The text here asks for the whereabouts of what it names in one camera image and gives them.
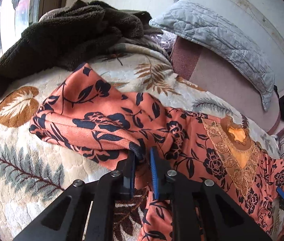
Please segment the dark brown fleece blanket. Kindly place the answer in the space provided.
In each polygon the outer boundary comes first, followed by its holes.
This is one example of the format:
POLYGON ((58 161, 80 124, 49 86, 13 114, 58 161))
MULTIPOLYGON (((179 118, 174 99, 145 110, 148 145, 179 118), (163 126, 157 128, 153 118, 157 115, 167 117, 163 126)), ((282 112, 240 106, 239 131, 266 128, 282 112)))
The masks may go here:
POLYGON ((146 11, 118 10, 102 1, 75 1, 26 28, 0 57, 0 97, 15 80, 52 67, 74 70, 120 39, 160 34, 146 11))

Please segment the grey quilted pillow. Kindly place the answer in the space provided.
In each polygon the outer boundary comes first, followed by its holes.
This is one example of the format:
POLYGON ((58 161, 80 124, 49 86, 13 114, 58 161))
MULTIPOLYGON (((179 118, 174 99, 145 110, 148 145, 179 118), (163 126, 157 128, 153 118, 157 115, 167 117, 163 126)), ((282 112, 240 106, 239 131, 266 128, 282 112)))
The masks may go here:
POLYGON ((261 48, 236 25, 216 12, 189 0, 179 0, 149 25, 199 44, 233 65, 260 93, 268 111, 275 74, 261 48))

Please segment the stained glass window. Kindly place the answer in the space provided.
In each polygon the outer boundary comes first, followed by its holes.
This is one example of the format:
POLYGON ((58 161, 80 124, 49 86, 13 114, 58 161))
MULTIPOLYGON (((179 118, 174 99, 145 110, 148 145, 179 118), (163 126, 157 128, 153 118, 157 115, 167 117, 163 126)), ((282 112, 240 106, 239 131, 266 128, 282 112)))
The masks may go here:
POLYGON ((39 20, 40 0, 0 0, 0 57, 39 20))

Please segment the lilac patterned cloth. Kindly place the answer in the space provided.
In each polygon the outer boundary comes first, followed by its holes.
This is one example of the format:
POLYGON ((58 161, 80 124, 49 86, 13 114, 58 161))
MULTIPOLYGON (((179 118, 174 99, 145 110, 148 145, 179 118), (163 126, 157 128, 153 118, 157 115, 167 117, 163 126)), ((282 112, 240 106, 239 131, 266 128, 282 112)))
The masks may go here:
POLYGON ((162 32, 162 34, 151 34, 151 40, 170 54, 177 39, 177 35, 165 30, 162 30, 162 32))

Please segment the pink bed sheet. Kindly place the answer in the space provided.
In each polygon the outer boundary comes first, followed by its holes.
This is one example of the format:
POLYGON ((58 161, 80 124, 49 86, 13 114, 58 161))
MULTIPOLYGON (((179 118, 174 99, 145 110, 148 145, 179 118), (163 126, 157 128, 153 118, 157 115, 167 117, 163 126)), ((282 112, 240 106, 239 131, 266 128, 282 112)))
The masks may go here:
POLYGON ((268 134, 278 134, 284 128, 278 95, 272 94, 270 108, 264 111, 260 94, 254 86, 234 66, 211 50, 177 37, 171 61, 175 73, 222 98, 268 134))

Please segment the orange floral garment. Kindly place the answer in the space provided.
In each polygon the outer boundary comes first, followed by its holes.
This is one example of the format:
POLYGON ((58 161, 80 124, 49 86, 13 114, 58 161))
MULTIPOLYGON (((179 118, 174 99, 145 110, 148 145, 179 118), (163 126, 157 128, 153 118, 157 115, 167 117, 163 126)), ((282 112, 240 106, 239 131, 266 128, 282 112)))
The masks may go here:
POLYGON ((253 140, 247 120, 164 107, 148 93, 122 93, 88 65, 80 66, 45 99, 30 132, 114 169, 129 152, 146 163, 161 158, 193 181, 213 180, 267 234, 272 205, 284 188, 284 160, 253 140))

